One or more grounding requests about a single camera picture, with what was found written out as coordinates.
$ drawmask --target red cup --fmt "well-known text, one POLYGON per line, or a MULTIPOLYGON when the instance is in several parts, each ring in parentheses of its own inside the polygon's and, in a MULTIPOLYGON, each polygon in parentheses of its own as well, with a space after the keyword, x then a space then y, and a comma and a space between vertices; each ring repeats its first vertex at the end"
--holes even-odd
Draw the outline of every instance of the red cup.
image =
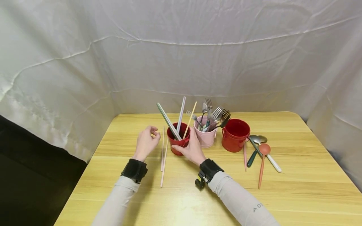
POLYGON ((223 138, 222 146, 229 152, 239 152, 250 135, 249 125, 240 119, 230 119, 221 130, 223 138))
MULTIPOLYGON (((177 124, 178 123, 173 123, 173 126, 175 128, 177 128, 177 124)), ((185 131, 186 131, 186 127, 187 125, 185 123, 181 123, 181 127, 180 127, 180 136, 181 138, 184 137, 185 131)), ((175 140, 175 136, 173 135, 172 131, 170 128, 167 128, 167 136, 168 136, 168 140, 170 141, 170 146, 172 145, 178 145, 181 146, 183 148, 187 147, 187 145, 189 145, 189 140, 190 140, 190 128, 187 129, 187 133, 185 136, 185 139, 183 140, 175 140)), ((179 151, 176 151, 175 148, 171 147, 171 151, 173 154, 175 155, 179 155, 182 156, 183 154, 179 151)))

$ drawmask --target metal fork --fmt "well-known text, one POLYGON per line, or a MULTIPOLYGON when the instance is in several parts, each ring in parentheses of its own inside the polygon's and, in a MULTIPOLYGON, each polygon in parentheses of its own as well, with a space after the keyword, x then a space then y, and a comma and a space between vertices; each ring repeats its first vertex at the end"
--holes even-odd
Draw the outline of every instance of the metal fork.
POLYGON ((206 105, 207 105, 207 120, 210 120, 211 112, 212 112, 212 103, 209 98, 206 98, 206 105))
POLYGON ((203 119, 203 115, 207 112, 207 103, 205 101, 202 102, 202 116, 201 116, 201 121, 200 123, 202 123, 202 119, 203 119))
MULTIPOLYGON (((185 112, 188 116, 191 116, 192 112, 191 111, 186 111, 185 112)), ((197 122, 197 124, 199 124, 201 126, 201 123, 199 123, 197 121, 197 116, 195 114, 192 115, 192 119, 195 120, 197 122)))
POLYGON ((230 117, 231 117, 231 113, 228 111, 228 110, 226 110, 226 109, 223 109, 223 111, 222 111, 222 114, 220 114, 221 115, 221 118, 220 118, 220 120, 218 120, 218 122, 217 123, 212 123, 210 126, 209 126, 209 131, 212 131, 212 130, 214 130, 215 128, 217 128, 217 127, 221 127, 220 125, 218 126, 218 124, 219 123, 221 123, 221 124, 223 124, 223 122, 224 121, 229 121, 229 119, 230 119, 230 117))
POLYGON ((221 114, 222 111, 223 111, 223 108, 221 106, 216 108, 216 110, 211 115, 211 117, 213 118, 214 121, 217 121, 217 118, 219 117, 219 115, 221 114))

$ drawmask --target hand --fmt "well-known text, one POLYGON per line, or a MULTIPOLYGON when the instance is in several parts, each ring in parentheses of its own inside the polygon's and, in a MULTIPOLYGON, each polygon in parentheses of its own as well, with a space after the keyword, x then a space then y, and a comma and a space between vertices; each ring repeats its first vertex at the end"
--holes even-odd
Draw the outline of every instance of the hand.
POLYGON ((197 166, 200 166, 200 164, 206 160, 194 128, 190 127, 190 141, 187 147, 182 148, 178 145, 172 145, 172 147, 175 148, 176 151, 181 152, 188 160, 195 163, 197 166))
POLYGON ((137 138, 137 146, 133 159, 144 162, 147 156, 158 145, 161 135, 156 132, 158 129, 155 126, 147 126, 146 129, 139 133, 137 138))

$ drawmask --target dark green spoon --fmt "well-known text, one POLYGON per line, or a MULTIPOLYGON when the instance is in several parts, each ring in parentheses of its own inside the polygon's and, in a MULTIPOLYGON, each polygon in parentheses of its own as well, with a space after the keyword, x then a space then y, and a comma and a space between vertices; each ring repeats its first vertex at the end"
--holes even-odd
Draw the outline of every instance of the dark green spoon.
POLYGON ((253 145, 253 147, 255 148, 255 151, 253 152, 253 154, 250 156, 250 159, 247 163, 247 167, 250 168, 251 165, 253 164, 253 161, 255 159, 255 156, 259 151, 259 148, 256 146, 255 143, 257 143, 258 145, 260 145, 260 138, 257 135, 250 135, 249 136, 249 140, 251 142, 251 144, 253 145))

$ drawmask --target cup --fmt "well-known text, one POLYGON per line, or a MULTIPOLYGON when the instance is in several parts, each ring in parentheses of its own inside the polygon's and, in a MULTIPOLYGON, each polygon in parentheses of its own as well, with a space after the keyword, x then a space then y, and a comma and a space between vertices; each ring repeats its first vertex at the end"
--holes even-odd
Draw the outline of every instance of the cup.
MULTIPOLYGON (((173 123, 173 126, 175 128, 177 128, 177 124, 178 123, 173 123)), ((187 127, 187 125, 185 123, 181 123, 181 126, 180 126, 180 136, 181 136, 181 138, 184 137, 186 127, 187 127)), ((171 146, 172 153, 175 154, 175 155, 182 156, 183 154, 181 152, 179 152, 179 151, 176 151, 176 149, 173 148, 172 145, 178 145, 178 146, 181 146, 183 148, 187 147, 187 145, 189 145, 189 140, 190 140, 190 128, 187 129, 185 139, 183 139, 183 140, 175 140, 175 136, 173 135, 170 128, 167 128, 167 136, 168 136, 168 140, 170 141, 170 146, 171 146)))
MULTIPOLYGON (((202 125, 205 125, 206 124, 206 121, 207 121, 207 116, 204 116, 202 118, 202 122, 201 124, 202 125)), ((211 147, 213 144, 214 144, 214 141, 215 141, 215 137, 216 137, 216 132, 217 132, 217 128, 214 129, 213 131, 211 132, 201 132, 200 130, 198 130, 199 124, 195 121, 194 122, 194 128, 195 128, 195 131, 196 131, 196 135, 197 135, 197 138, 199 139, 199 142, 201 144, 201 147, 202 148, 209 148, 211 147)))
POLYGON ((240 119, 230 119, 221 131, 223 133, 222 146, 229 152, 239 152, 249 137, 250 127, 240 119))

